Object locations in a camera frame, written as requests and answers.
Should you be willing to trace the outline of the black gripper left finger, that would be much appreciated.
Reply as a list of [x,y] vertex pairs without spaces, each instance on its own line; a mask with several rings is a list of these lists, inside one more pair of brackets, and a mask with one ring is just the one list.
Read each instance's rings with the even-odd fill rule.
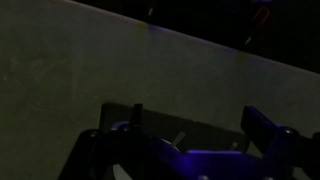
[[141,128],[142,104],[132,107],[128,123],[115,130],[83,131],[61,170],[58,180],[110,180],[108,170],[123,165],[133,180],[146,180],[157,159],[150,138]]

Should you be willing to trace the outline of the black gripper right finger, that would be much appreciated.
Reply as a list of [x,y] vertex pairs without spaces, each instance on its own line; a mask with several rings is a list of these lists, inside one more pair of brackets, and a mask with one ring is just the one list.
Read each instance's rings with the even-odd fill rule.
[[254,106],[244,107],[241,129],[263,154],[256,178],[291,180],[298,167],[311,180],[320,180],[320,132],[304,137],[294,128],[276,125]]

